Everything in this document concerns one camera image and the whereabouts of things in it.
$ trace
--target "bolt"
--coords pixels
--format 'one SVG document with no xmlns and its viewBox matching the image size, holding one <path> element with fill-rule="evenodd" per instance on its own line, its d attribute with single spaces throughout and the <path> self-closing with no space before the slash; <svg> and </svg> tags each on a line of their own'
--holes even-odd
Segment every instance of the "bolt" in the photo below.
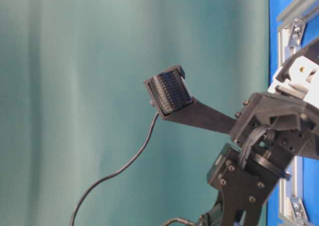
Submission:
<svg viewBox="0 0 319 226">
<path fill-rule="evenodd" d="M 291 36 L 292 40 L 296 40 L 298 38 L 298 34 L 297 33 L 294 33 L 292 36 Z"/>
<path fill-rule="evenodd" d="M 249 196 L 249 201 L 251 203 L 254 203 L 254 202 L 256 202 L 256 198 L 254 196 Z"/>
<path fill-rule="evenodd" d="M 302 214 L 300 212 L 296 212 L 296 218 L 301 219 Z"/>
<path fill-rule="evenodd" d="M 294 207 L 294 209 L 296 209 L 296 210 L 298 210 L 300 207 L 299 207 L 299 204 L 297 204 L 297 203 L 293 203 L 293 207 Z"/>
<path fill-rule="evenodd" d="M 301 31 L 301 27 L 298 26 L 298 25 L 295 25 L 295 29 L 294 29 L 294 32 L 298 33 Z"/>
<path fill-rule="evenodd" d="M 258 182 L 257 186 L 258 188 L 263 189 L 265 187 L 265 184 L 263 182 Z"/>
<path fill-rule="evenodd" d="M 227 184 L 227 181 L 226 181 L 225 179 L 220 179 L 219 182 L 220 182 L 220 184 L 223 185 L 223 186 Z"/>
<path fill-rule="evenodd" d="M 235 171 L 235 166 L 230 165 L 230 166 L 228 166 L 228 169 L 229 169 L 229 171 Z"/>
</svg>

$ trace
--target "teal backdrop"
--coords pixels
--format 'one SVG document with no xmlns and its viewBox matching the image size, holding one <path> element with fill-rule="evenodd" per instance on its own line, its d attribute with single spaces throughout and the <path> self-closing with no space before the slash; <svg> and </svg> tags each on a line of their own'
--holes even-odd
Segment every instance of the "teal backdrop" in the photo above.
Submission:
<svg viewBox="0 0 319 226">
<path fill-rule="evenodd" d="M 229 115 L 268 84 L 268 0 L 0 0 L 0 39 L 1 226 L 68 225 L 87 187 L 143 143 L 144 79 L 181 64 L 192 95 Z M 225 142 L 159 120 L 76 225 L 195 221 Z"/>
</svg>

